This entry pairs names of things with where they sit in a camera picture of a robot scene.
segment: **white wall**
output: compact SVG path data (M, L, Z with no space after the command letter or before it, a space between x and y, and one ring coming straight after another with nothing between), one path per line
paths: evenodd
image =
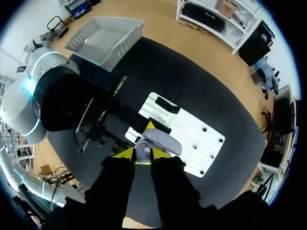
M289 84L292 97L295 100L301 99L299 77L289 45L268 12L263 14L263 20L275 34L271 51L267 54L267 56L269 57L268 64L275 67L276 71L280 71L280 74L278 75L278 77L281 79L279 82L279 88Z
M0 37L1 75L11 79L18 77L16 68L22 64L16 60L26 44L31 44L32 39L39 41L39 36L48 31L47 23L56 15L62 19L69 16L58 0L28 0L19 8Z

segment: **black bag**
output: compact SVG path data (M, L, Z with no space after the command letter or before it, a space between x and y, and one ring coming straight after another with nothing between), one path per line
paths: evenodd
M192 3L185 4L182 9L182 14L209 26L217 32L221 32L225 27L225 21L223 19L205 8Z

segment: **wooden floor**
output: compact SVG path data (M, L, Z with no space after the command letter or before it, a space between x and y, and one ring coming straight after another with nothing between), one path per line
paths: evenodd
M255 86L250 77L251 68L238 54L231 55L231 49L219 38L179 24L175 20L176 7L176 0L104 0L93 7L91 12L72 22L67 34L54 41L51 48L69 57L71 53L64 50L64 46L93 17L116 16L143 20L144 37L181 53L210 72L239 99L259 128L264 127L265 120L260 113L264 109L272 112L273 95L270 94L267 101L264 99L260 86ZM37 165L44 164L49 164L52 170L60 164L48 140L38 147Z

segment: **white perforated plate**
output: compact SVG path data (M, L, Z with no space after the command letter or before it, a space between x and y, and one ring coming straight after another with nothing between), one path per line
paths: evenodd
M169 113L155 103L158 96L154 92L150 93L139 114L146 118L152 117L171 128L170 136L178 140L182 146L180 158L186 164L184 170L197 177L203 177L217 157L225 137L182 108L178 114ZM175 105L164 97L161 98ZM130 127L125 137L135 143L141 134Z

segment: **yellow triangle marker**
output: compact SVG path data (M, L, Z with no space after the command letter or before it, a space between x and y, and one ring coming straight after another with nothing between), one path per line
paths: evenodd
M161 157L164 157L164 158L171 158L172 156L166 152L163 152L155 147L152 147L153 149L153 157L154 159L158 159L158 158L161 158Z
M152 121L150 121L150 122L148 123L148 125L146 126L144 132L145 132L146 130L148 130L148 129L151 129L151 128L155 128L154 125L153 125L153 123L152 123Z
M129 148L129 149L127 149L127 150L125 150L125 151L115 155L114 158L122 158L122 157L124 157L124 158L127 158L127 159L131 160L133 149L134 149L134 147L131 147L131 148Z

